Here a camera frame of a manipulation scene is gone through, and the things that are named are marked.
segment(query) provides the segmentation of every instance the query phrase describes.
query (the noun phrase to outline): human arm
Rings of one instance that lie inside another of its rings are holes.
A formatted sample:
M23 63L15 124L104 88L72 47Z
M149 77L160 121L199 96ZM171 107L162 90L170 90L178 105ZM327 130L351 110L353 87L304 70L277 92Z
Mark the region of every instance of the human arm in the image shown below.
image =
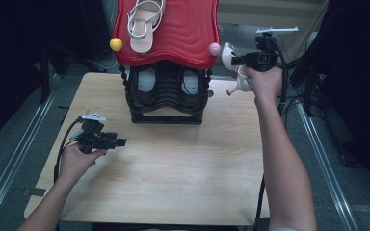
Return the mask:
M91 165L95 165L95 160L105 153L106 150L96 150L92 154L84 154L78 143L67 146L62 154L56 183L18 230L55 230L74 185Z
M258 72L245 67L251 77L263 146L264 177L270 209L270 230L278 227L316 230L311 185L304 164L290 141L276 105L281 69Z

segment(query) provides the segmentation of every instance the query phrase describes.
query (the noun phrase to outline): gray floor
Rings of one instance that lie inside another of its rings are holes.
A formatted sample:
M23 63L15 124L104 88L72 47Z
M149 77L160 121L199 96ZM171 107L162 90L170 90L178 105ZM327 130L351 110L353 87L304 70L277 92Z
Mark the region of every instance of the gray floor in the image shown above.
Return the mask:
M254 49L254 31L249 26L221 25L221 41L231 42L241 54ZM113 56L109 56L99 63L103 66L112 66L115 63ZM85 73L85 67L70 61L70 71L66 76L60 76L61 83L53 96L53 101L41 122L40 128L33 136L24 159L20 160L19 169L13 172L13 181L10 186L1 192L0 201L0 230L14 230L24 220L23 211L29 197L22 195L25 188L33 188L39 179L57 133L61 121L77 91L78 85ZM110 73L119 73L118 66L109 69ZM231 80L226 76L220 59L213 68L215 78ZM0 177L7 169L17 145L22 139L33 115L39 108L40 90L33 93L8 121L0 133ZM289 135L301 154L306 165L314 192L316 215L319 230L344 230L345 225L337 212L336 204L331 196L323 170L319 165L317 154L310 142L300 117L299 108L295 107L288 114L287 129ZM320 117L313 117L318 136L325 148L326 155L332 166L342 192L350 205L358 230L370 230L370 172L364 168L345 167L340 159L336 143L332 139L329 127ZM90 230L90 223L62 222L62 230Z

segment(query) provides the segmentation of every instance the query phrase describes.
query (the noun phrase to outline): wooden table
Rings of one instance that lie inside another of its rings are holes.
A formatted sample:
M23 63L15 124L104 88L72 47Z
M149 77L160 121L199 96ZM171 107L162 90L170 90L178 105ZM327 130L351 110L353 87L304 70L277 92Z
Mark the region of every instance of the wooden table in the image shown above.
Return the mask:
M252 225L263 174L261 138L253 93L226 95L235 84L211 81L215 95L201 125L134 124L120 76L86 74L36 187L52 187L66 129L90 109L107 117L104 132L119 133L127 144L109 150L80 179L61 220ZM31 197L25 217L41 200ZM265 197L262 216L268 215Z

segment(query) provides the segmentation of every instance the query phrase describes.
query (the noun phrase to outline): person's left hand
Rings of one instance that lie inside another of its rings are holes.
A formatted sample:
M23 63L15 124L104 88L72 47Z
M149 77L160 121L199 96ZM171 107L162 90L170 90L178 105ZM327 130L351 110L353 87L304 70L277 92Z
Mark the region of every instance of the person's left hand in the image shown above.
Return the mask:
M95 160L107 152L107 150L96 150L92 154L84 154L80 147L79 143L67 146L62 154L58 180L68 185L74 186L89 167L95 165Z

